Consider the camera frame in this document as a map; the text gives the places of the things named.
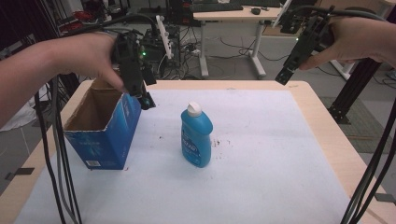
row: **white paper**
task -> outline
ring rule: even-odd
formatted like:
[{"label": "white paper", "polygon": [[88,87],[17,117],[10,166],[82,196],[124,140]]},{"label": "white paper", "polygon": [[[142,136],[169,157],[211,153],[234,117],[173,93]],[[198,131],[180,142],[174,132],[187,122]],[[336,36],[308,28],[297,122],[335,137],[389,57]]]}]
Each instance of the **white paper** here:
[{"label": "white paper", "polygon": [[[340,223],[348,197],[288,91],[150,93],[124,170],[91,171],[68,147],[83,223]],[[181,154],[189,101],[214,126],[205,168]],[[44,170],[16,223],[59,222]]]}]

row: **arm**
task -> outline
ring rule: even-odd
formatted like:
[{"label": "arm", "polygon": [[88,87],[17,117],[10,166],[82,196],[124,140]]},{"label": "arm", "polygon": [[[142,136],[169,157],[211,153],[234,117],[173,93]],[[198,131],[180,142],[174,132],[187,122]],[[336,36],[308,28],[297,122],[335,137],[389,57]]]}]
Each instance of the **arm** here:
[{"label": "arm", "polygon": [[386,21],[345,18],[332,23],[334,44],[300,66],[307,70],[330,60],[353,62],[372,58],[396,67],[396,25]]},{"label": "arm", "polygon": [[74,72],[99,77],[124,91],[111,68],[114,38],[84,34],[40,42],[0,62],[0,127],[36,92],[58,74]]}]

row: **desk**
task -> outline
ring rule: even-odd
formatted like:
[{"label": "desk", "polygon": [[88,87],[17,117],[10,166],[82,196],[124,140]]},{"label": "desk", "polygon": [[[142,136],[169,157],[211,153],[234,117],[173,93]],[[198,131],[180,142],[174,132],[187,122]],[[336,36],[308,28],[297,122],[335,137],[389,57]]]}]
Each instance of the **desk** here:
[{"label": "desk", "polygon": [[[257,71],[258,78],[261,79],[265,77],[265,71],[262,68],[262,64],[257,58],[257,53],[260,47],[260,41],[262,37],[262,31],[264,29],[265,21],[274,20],[280,13],[281,8],[269,7],[268,11],[262,10],[260,15],[253,15],[251,12],[251,7],[244,7],[243,10],[239,11],[221,11],[221,12],[199,12],[194,13],[193,17],[201,22],[201,55],[199,62],[201,65],[202,77],[208,77],[209,72],[207,70],[206,58],[205,58],[205,28],[209,24],[215,29],[221,30],[223,33],[225,29],[232,30],[230,35],[241,35],[241,34],[252,34],[256,36],[254,43],[254,49],[249,52],[250,58],[253,61]],[[207,22],[207,21],[225,21],[225,22]],[[245,24],[257,22],[255,31],[245,30],[247,27],[241,25],[241,22]]]},{"label": "desk", "polygon": [[[65,106],[62,116],[66,121],[91,81],[81,84],[76,93]],[[323,153],[340,180],[346,194],[350,197],[365,169],[365,163],[355,151],[337,124],[330,117],[327,109],[315,95],[310,86],[302,81],[291,81],[281,86],[274,81],[159,81],[149,90],[275,90],[290,91],[300,107],[312,133],[317,138]],[[49,130],[49,148],[54,152],[52,131]],[[28,199],[32,188],[45,166],[43,148],[39,144],[23,167],[35,167],[31,175],[17,175],[4,194],[0,197],[0,223],[12,223]],[[363,223],[396,223],[396,208],[393,203],[378,203],[373,200],[363,216]]]}]

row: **bottle label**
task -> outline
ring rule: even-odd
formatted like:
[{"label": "bottle label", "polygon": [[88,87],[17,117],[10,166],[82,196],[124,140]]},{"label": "bottle label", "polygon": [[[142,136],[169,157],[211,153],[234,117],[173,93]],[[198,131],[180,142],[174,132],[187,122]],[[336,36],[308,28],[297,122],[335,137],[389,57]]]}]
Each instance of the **bottle label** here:
[{"label": "bottle label", "polygon": [[201,154],[199,153],[198,147],[186,134],[184,134],[184,130],[181,132],[181,145],[186,159],[199,165],[201,163]]}]

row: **blue cardboard box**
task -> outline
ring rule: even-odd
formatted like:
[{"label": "blue cardboard box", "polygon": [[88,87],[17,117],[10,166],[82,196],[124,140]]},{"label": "blue cardboard box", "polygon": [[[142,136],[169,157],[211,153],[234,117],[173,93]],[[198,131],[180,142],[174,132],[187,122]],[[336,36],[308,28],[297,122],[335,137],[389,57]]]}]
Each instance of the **blue cardboard box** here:
[{"label": "blue cardboard box", "polygon": [[95,80],[64,125],[64,135],[89,169],[121,170],[140,112],[136,98]]}]

